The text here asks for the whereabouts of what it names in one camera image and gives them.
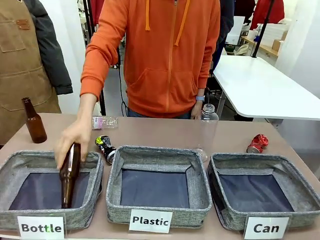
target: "brown glass bottle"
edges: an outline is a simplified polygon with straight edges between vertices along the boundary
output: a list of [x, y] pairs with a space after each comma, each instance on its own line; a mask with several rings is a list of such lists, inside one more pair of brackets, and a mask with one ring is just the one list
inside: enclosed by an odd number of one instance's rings
[[47, 140], [47, 134], [41, 117], [36, 113], [29, 97], [22, 98], [26, 113], [25, 124], [29, 130], [32, 141], [35, 144], [43, 143]]
[[74, 143], [66, 154], [60, 169], [61, 180], [61, 208], [69, 209], [72, 206], [72, 198], [76, 180], [79, 176], [81, 160], [81, 145]]

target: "orange hoodie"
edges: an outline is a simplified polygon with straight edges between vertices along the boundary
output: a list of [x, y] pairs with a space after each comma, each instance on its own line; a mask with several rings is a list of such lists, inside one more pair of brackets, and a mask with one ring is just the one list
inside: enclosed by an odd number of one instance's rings
[[126, 33], [129, 108], [156, 118], [187, 113], [206, 87], [219, 31], [219, 0], [105, 0], [86, 50], [81, 95], [99, 97]]

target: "fabric basket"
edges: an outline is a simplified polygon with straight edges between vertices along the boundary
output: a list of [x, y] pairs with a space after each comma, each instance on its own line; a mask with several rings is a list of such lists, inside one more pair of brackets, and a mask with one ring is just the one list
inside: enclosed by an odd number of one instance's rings
[[171, 227], [200, 228], [212, 207], [200, 155], [187, 149], [122, 146], [106, 190], [109, 221], [129, 224], [132, 209], [172, 212]]
[[72, 208], [61, 209], [61, 181], [52, 151], [19, 151], [0, 168], [0, 229], [19, 230], [17, 216], [65, 216], [67, 230], [87, 228], [102, 190], [104, 165], [90, 152], [81, 164]]
[[320, 198], [285, 157], [254, 153], [215, 153], [207, 169], [221, 224], [244, 230], [250, 217], [290, 217], [289, 228], [312, 225]]

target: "person's left hand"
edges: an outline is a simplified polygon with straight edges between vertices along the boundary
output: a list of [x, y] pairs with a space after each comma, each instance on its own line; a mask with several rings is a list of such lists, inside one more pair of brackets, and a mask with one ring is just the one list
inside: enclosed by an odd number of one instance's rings
[[191, 111], [191, 119], [201, 119], [202, 101], [196, 101]]

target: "label sign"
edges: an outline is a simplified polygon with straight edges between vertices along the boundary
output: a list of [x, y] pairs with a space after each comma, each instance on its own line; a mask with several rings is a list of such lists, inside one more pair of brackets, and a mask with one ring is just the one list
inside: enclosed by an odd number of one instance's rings
[[288, 221], [289, 217], [249, 217], [244, 239], [282, 239]]
[[169, 233], [172, 212], [132, 209], [129, 230]]
[[18, 216], [22, 239], [64, 239], [64, 218], [62, 216]]

